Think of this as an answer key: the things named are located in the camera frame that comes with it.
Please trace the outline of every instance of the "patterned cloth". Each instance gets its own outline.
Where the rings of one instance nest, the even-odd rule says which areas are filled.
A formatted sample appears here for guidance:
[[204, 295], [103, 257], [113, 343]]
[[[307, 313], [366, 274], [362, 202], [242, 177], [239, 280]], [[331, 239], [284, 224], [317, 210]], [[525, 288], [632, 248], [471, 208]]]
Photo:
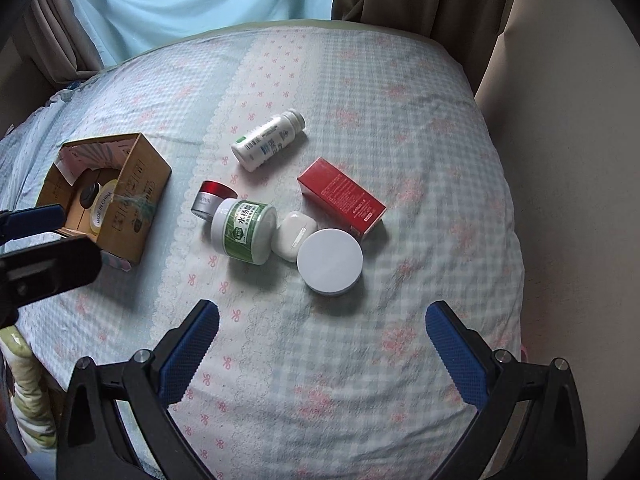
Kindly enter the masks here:
[[[306, 136], [243, 171], [231, 142], [289, 107]], [[43, 364], [66, 384], [80, 356], [152, 348], [207, 298], [220, 332], [170, 413], [219, 479], [426, 478], [474, 410], [426, 335], [425, 308], [444, 299], [492, 348], [520, 348], [513, 207], [460, 67], [437, 44], [366, 27], [168, 46], [58, 94], [10, 134], [27, 166], [5, 160], [0, 203], [33, 205], [64, 140], [135, 131], [174, 170], [143, 261], [25, 309], [18, 327]], [[296, 182], [318, 156], [388, 206], [362, 243], [358, 285], [331, 299], [274, 255], [256, 267], [216, 254], [190, 212], [211, 179], [281, 218], [301, 210], [333, 226]]]
[[11, 409], [28, 452], [55, 452], [56, 425], [42, 365], [15, 326], [0, 329], [0, 352], [14, 377]]

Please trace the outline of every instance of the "green label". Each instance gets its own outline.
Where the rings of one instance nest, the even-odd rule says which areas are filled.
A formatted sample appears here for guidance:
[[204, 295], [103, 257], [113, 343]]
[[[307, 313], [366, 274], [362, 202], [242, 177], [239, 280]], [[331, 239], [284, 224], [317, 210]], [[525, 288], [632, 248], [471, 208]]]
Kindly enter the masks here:
[[226, 216], [225, 236], [223, 243], [226, 254], [237, 260], [253, 263], [251, 244], [260, 213], [266, 204], [241, 200], [234, 204]]

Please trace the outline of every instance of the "white lid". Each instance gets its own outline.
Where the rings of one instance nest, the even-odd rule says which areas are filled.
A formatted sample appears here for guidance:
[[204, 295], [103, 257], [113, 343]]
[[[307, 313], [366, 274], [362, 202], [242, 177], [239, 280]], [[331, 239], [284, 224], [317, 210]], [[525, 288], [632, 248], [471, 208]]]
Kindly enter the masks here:
[[312, 290], [337, 296], [358, 281], [362, 273], [362, 249], [347, 232], [322, 229], [300, 247], [298, 272]]
[[300, 114], [299, 111], [293, 108], [289, 108], [282, 114], [289, 120], [297, 134], [305, 129], [305, 118]]

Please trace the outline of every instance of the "wall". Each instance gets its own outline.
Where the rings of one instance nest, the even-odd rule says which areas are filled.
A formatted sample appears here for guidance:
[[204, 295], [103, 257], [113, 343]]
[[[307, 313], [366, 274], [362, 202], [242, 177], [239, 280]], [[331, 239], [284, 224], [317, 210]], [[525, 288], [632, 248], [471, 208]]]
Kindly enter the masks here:
[[516, 0], [476, 97], [526, 269], [522, 338], [566, 357], [590, 479], [640, 424], [640, 47], [609, 0]]
[[54, 94], [33, 61], [23, 62], [9, 39], [0, 51], [0, 139]]

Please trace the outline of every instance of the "product box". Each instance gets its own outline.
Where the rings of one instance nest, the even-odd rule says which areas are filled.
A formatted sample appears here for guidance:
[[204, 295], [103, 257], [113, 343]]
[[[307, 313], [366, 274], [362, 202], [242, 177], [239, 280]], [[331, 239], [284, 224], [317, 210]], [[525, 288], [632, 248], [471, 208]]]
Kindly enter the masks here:
[[366, 190], [318, 158], [298, 177], [302, 194], [336, 217], [356, 238], [362, 238], [380, 220], [386, 207]]
[[[170, 174], [171, 167], [142, 134], [74, 140], [60, 148], [36, 205], [61, 204], [66, 222], [60, 234], [87, 235], [104, 251], [136, 264]], [[113, 179], [113, 199], [96, 234], [80, 193], [92, 182], [103, 185]]]

